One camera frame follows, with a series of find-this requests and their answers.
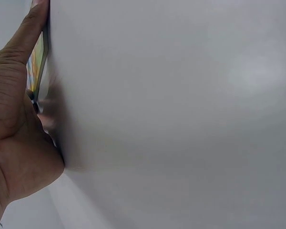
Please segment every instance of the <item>hand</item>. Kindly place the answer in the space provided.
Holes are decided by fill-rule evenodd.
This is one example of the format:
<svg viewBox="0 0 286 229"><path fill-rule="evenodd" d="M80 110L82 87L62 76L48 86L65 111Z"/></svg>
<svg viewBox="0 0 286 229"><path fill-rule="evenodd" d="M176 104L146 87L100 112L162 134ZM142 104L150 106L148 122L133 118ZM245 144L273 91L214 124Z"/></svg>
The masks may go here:
<svg viewBox="0 0 286 229"><path fill-rule="evenodd" d="M0 51L0 208L56 180L63 160L43 131L25 94L26 63L48 16L49 0L38 0Z"/></svg>

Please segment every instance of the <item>white wall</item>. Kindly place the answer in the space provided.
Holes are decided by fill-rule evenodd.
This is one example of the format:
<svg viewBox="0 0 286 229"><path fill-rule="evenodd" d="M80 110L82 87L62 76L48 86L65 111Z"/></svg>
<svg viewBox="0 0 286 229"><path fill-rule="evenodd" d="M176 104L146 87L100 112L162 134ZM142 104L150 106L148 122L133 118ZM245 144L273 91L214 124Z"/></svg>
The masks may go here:
<svg viewBox="0 0 286 229"><path fill-rule="evenodd" d="M0 0L0 49L19 27L24 14L25 0Z"/></svg>
<svg viewBox="0 0 286 229"><path fill-rule="evenodd" d="M4 229L64 229L47 188L11 203L1 223Z"/></svg>
<svg viewBox="0 0 286 229"><path fill-rule="evenodd" d="M13 36L24 14L25 0L0 0L0 49ZM11 203L1 222L4 229L64 228L48 189Z"/></svg>
<svg viewBox="0 0 286 229"><path fill-rule="evenodd" d="M54 0L50 32L67 229L286 229L286 0Z"/></svg>

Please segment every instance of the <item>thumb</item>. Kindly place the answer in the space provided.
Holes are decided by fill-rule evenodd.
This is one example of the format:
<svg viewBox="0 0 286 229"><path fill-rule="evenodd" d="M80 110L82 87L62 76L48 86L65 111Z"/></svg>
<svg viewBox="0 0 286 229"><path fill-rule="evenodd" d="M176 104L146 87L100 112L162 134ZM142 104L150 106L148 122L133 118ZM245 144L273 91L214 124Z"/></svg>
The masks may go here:
<svg viewBox="0 0 286 229"><path fill-rule="evenodd" d="M48 17L49 0L34 0L33 5L15 35L0 51L0 131L3 133L15 131L17 126L25 95L26 63Z"/></svg>

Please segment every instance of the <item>white surface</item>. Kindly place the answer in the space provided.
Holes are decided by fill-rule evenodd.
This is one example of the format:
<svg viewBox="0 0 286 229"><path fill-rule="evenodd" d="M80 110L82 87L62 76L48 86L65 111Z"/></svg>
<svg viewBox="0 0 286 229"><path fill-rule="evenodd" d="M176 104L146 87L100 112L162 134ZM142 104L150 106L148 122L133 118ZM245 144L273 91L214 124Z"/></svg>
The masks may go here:
<svg viewBox="0 0 286 229"><path fill-rule="evenodd" d="M50 32L66 229L286 229L286 0L55 0Z"/></svg>
<svg viewBox="0 0 286 229"><path fill-rule="evenodd" d="M4 229L64 229L47 188L11 203L1 223Z"/></svg>
<svg viewBox="0 0 286 229"><path fill-rule="evenodd" d="M0 50L14 35L23 19L25 0L0 0Z"/></svg>

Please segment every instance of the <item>knuckle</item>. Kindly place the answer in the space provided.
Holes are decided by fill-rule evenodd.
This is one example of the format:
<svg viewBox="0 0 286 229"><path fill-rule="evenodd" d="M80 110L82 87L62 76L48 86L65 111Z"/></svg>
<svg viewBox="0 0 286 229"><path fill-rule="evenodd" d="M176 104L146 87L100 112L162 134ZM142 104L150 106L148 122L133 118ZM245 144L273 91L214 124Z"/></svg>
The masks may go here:
<svg viewBox="0 0 286 229"><path fill-rule="evenodd" d="M40 25L40 14L37 10L32 9L29 14L23 19L22 26L36 27Z"/></svg>

